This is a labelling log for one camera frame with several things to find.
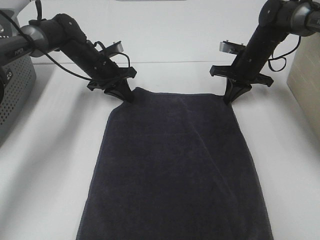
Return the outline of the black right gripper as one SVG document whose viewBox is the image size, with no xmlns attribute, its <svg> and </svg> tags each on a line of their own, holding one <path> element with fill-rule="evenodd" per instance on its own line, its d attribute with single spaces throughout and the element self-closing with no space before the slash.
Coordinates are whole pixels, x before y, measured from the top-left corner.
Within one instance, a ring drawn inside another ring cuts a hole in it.
<svg viewBox="0 0 320 240">
<path fill-rule="evenodd" d="M 223 101 L 226 105 L 229 105 L 241 95 L 249 92 L 252 89 L 251 84 L 262 84 L 268 87 L 273 84 L 273 79 L 270 76 L 261 73 L 245 75 L 244 73 L 236 72 L 231 65 L 213 65 L 209 73 L 211 76 L 227 78 L 226 89 L 223 96 Z"/>
</svg>

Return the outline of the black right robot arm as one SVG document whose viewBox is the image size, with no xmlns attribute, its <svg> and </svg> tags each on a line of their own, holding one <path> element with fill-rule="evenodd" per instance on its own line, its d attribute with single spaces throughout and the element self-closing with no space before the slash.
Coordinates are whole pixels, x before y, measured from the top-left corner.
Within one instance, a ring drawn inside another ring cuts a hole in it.
<svg viewBox="0 0 320 240">
<path fill-rule="evenodd" d="M 212 76 L 226 78 L 225 104 L 252 89 L 253 84 L 270 87 L 273 79 L 260 73 L 265 64 L 276 60 L 276 47 L 289 34 L 308 37 L 320 31 L 320 4 L 312 0 L 268 0 L 262 7 L 258 26 L 247 45 L 222 41 L 221 52 L 234 54 L 231 65 L 213 65 Z"/>
</svg>

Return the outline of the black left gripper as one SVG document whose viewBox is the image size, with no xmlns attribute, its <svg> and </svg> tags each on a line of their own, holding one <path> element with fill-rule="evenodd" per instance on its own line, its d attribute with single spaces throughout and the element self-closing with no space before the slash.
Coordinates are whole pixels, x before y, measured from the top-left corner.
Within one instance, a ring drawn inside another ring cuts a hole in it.
<svg viewBox="0 0 320 240">
<path fill-rule="evenodd" d="M 86 87 L 91 91 L 95 89 L 104 90 L 106 95 L 132 103 L 134 94 L 126 79 L 135 78 L 136 74 L 137 71 L 132 66 L 119 67 L 116 76 L 103 78 L 102 80 L 92 80 Z"/>
</svg>

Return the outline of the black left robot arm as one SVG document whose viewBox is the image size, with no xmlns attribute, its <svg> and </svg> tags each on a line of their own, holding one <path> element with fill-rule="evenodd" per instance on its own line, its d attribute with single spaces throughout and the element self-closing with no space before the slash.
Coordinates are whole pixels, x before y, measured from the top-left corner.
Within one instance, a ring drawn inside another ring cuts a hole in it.
<svg viewBox="0 0 320 240">
<path fill-rule="evenodd" d="M 18 27 L 3 11 L 0 14 L 18 31 L 16 36 L 0 42 L 1 66 L 24 56 L 38 58 L 61 51 L 86 73 L 84 79 L 89 82 L 88 89 L 102 90 L 129 103 L 134 100 L 127 79 L 134 78 L 136 70 L 131 65 L 119 67 L 111 59 L 124 54 L 120 41 L 108 47 L 100 41 L 91 42 L 75 19 L 65 13 L 52 19 L 32 20 L 24 27 Z"/>
</svg>

